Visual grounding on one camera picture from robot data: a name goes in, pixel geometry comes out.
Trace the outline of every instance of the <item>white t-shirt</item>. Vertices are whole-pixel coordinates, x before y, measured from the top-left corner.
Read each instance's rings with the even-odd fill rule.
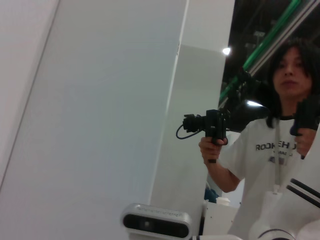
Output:
[[[296,150],[295,137],[290,135],[293,124],[293,119],[279,121],[281,190],[302,162]],[[229,230],[229,234],[244,240],[248,239],[251,226],[260,217],[265,192],[272,191],[275,184],[275,139],[276,128],[269,128],[265,119],[252,121],[218,160],[237,178],[245,178],[241,206]],[[287,164],[282,164],[288,154],[291,156],[287,158]]]

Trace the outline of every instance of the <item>man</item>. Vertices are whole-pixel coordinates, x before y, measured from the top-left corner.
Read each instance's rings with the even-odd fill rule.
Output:
[[[320,53],[306,41],[295,39],[279,48],[270,61],[268,83],[273,89],[273,106],[267,119],[250,122],[235,143],[220,155],[221,146],[203,137],[199,143],[211,178],[224,191],[234,191],[245,179],[242,204],[229,233],[248,239],[248,232],[260,217],[267,191],[275,186],[275,158],[279,153],[280,191],[289,176],[303,164],[316,131],[301,128],[301,136],[290,135],[297,103],[320,94]],[[218,159],[209,163],[209,159]]]

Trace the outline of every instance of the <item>hand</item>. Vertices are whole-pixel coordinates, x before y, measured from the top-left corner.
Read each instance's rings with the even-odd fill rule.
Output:
[[[222,148],[222,145],[227,143],[227,139],[225,138],[223,141],[221,139],[218,139],[216,141],[216,144],[213,144],[212,137],[203,137],[201,138],[201,141],[199,142],[200,151],[202,153],[204,164],[209,164],[209,159],[218,159],[220,155],[220,151]]]
[[[309,128],[299,128],[298,134],[301,136],[295,137],[296,151],[301,154],[301,156],[306,156],[309,152],[312,143],[315,140],[317,131]]]

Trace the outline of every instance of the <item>black hair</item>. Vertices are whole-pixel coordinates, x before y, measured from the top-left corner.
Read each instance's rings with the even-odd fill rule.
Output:
[[[320,94],[320,50],[311,42],[295,38],[287,41],[275,52],[270,60],[267,74],[267,82],[271,89],[272,104],[269,106],[270,114],[266,119],[269,128],[273,128],[273,118],[279,118],[282,114],[282,107],[278,93],[274,86],[274,74],[278,69],[281,60],[287,51],[291,48],[297,48],[301,55],[302,67],[307,76],[312,79],[311,94]]]

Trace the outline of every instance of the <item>black camera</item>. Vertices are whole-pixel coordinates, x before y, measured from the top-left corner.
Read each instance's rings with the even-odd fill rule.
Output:
[[[121,221],[130,233],[170,240],[192,236],[190,216],[176,210],[133,203],[124,210]]]

